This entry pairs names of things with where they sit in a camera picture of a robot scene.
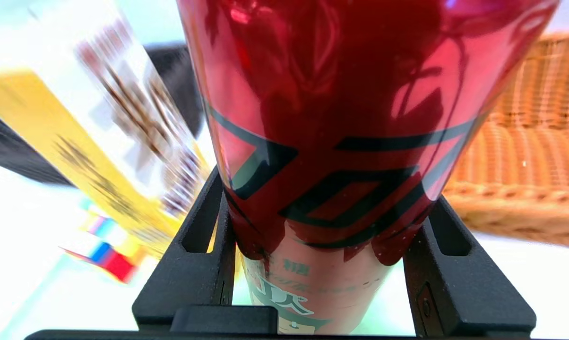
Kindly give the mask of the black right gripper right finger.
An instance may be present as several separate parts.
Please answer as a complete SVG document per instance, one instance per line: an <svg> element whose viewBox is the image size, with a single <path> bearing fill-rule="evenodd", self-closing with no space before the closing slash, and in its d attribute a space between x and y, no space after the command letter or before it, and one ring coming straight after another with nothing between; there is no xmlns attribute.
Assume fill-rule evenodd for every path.
<svg viewBox="0 0 569 340"><path fill-rule="evenodd" d="M533 308L438 199L403 257L418 337L529 337Z"/></svg>

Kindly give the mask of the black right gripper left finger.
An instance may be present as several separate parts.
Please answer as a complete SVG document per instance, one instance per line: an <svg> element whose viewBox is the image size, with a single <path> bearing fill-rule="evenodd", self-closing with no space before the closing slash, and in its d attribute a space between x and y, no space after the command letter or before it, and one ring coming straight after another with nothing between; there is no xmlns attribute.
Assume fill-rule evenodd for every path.
<svg viewBox="0 0 569 340"><path fill-rule="evenodd" d="M235 237L217 168L132 305L141 331L168 329L189 305L232 303Z"/></svg>

